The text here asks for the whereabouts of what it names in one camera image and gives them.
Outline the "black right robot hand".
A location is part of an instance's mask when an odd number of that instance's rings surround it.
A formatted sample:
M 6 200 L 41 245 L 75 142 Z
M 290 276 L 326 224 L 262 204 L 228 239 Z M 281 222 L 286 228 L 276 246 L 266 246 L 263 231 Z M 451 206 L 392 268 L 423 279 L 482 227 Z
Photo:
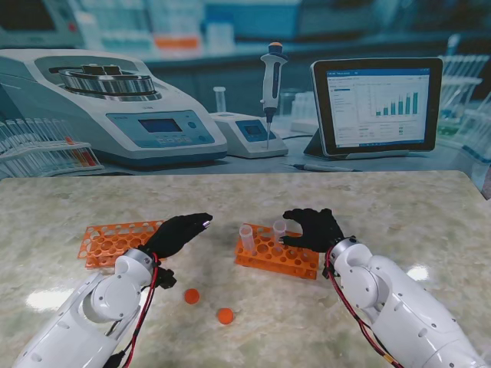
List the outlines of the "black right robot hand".
M 326 253 L 345 239 L 330 209 L 293 209 L 285 211 L 283 218 L 293 220 L 302 227 L 299 237 L 282 236 L 280 242 L 283 245 Z

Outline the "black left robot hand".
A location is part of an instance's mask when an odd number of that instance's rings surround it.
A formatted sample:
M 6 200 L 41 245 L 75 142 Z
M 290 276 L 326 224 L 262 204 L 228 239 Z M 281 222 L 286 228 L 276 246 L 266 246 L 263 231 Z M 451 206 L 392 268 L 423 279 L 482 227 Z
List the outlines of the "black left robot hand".
M 168 258 L 179 252 L 185 244 L 203 232 L 213 217 L 206 213 L 178 215 L 165 221 L 149 240 L 138 247 L 151 258 Z

